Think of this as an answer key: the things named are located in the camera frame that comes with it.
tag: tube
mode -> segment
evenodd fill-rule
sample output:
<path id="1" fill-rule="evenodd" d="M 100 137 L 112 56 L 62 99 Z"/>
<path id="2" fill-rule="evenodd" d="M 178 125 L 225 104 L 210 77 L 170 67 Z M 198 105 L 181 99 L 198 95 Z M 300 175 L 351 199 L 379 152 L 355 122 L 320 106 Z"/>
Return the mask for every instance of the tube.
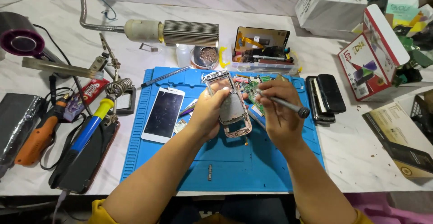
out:
<path id="1" fill-rule="evenodd" d="M 123 26 L 111 26 L 111 25 L 95 25 L 86 23 L 87 17 L 87 7 L 86 0 L 81 1 L 81 16 L 80 16 L 80 25 L 89 30 L 99 30 L 99 31 L 111 31 L 117 33 L 125 33 Z"/>

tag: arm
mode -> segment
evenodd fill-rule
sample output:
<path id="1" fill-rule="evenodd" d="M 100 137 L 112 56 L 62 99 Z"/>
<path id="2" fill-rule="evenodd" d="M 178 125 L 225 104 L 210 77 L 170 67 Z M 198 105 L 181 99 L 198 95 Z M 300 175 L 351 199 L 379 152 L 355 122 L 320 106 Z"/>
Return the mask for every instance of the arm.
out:
<path id="1" fill-rule="evenodd" d="M 219 131 L 219 108 L 229 94 L 224 88 L 200 95 L 188 125 L 107 197 L 103 207 L 117 222 L 154 224 L 204 142 Z"/>
<path id="2" fill-rule="evenodd" d="M 263 95 L 301 105 L 290 82 L 272 80 L 259 85 Z M 356 212 L 332 182 L 314 153 L 302 139 L 304 120 L 286 107 L 258 96 L 266 114 L 266 131 L 287 160 L 299 213 L 305 223 L 351 224 Z"/>

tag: white smartphone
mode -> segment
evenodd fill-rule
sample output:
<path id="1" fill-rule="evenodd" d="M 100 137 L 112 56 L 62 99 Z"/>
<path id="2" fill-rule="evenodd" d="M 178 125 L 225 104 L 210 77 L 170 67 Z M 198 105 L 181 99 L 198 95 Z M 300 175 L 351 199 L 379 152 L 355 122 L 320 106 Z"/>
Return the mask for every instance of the white smartphone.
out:
<path id="1" fill-rule="evenodd" d="M 173 136 L 184 96 L 183 91 L 159 88 L 141 138 L 167 143 Z"/>

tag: yellow sleeve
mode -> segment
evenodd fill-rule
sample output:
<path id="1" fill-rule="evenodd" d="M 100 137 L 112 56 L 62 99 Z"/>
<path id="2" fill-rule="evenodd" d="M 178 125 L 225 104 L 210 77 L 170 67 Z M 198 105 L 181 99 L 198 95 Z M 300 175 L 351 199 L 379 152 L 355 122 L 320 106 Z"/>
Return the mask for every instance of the yellow sleeve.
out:
<path id="1" fill-rule="evenodd" d="M 95 200 L 92 202 L 92 216 L 88 224 L 116 224 L 107 211 L 102 207 L 105 199 Z"/>
<path id="2" fill-rule="evenodd" d="M 364 213 L 360 210 L 355 209 L 356 211 L 356 220 L 353 224 L 374 224 Z"/>

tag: plastic bottle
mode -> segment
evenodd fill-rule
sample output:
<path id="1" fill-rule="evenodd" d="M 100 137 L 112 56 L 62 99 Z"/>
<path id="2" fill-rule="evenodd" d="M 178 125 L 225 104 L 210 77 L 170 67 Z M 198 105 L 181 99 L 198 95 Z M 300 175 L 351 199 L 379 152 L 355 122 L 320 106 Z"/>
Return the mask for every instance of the plastic bottle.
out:
<path id="1" fill-rule="evenodd" d="M 180 68 L 191 65 L 191 50 L 188 45 L 179 44 L 176 48 L 177 65 Z"/>

